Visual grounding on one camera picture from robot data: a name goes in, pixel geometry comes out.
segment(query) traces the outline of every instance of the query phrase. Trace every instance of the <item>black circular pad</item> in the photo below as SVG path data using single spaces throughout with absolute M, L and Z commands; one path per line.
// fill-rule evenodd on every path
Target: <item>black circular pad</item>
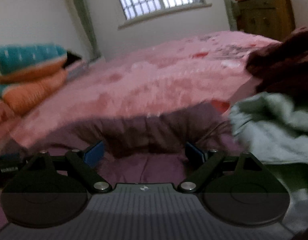
M 8 220 L 21 226 L 60 225 L 80 214 L 88 200 L 82 184 L 55 171 L 31 171 L 14 181 L 3 190 L 1 204 Z
M 203 201 L 214 215 L 240 226 L 262 226 L 280 220 L 289 206 L 289 194 L 280 183 L 250 174 L 224 176 L 210 182 Z

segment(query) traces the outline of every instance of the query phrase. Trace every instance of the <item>window sill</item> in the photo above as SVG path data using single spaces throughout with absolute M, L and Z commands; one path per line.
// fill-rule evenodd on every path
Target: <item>window sill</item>
M 149 14 L 144 14 L 141 16 L 137 16 L 134 19 L 127 20 L 123 24 L 118 26 L 118 29 L 124 29 L 126 27 L 129 27 L 131 25 L 135 25 L 140 22 L 148 21 L 157 17 L 161 17 L 164 15 L 169 15 L 177 12 L 182 12 L 182 11 L 188 11 L 188 10 L 193 10 L 193 9 L 199 9 L 199 8 L 206 8 L 206 7 L 211 7 L 211 3 L 192 3 L 192 4 L 186 4 L 186 5 L 181 5 L 173 8 L 168 8 L 168 9 L 163 9 L 163 10 L 158 10 L 154 11 Z

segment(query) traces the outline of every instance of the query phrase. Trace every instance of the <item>pillow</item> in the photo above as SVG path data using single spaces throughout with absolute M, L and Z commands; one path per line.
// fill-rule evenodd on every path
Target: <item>pillow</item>
M 29 82 L 52 75 L 66 60 L 66 50 L 54 44 L 0 46 L 0 83 Z
M 67 71 L 62 69 L 35 82 L 0 84 L 0 98 L 15 114 L 22 116 L 58 90 L 65 83 L 66 77 Z

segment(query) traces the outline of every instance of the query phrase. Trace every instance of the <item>orange pillow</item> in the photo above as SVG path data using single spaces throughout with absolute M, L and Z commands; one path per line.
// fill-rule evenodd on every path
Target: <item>orange pillow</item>
M 11 84 L 19 82 L 31 82 L 39 78 L 53 75 L 65 64 L 67 57 L 59 57 L 43 62 L 34 67 L 21 69 L 8 75 L 0 76 L 0 84 Z
M 18 115 L 25 115 L 65 83 L 66 70 L 60 70 L 35 82 L 9 85 L 2 93 L 5 103 Z

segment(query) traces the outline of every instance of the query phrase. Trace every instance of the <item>logo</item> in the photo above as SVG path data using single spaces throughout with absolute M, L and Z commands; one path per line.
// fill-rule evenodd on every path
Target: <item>logo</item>
M 147 187 L 147 186 L 145 186 L 145 185 L 143 185 L 143 186 L 140 187 L 140 190 L 142 190 L 142 191 L 147 191 L 147 190 L 149 190 L 149 189 L 150 189 L 150 188 Z

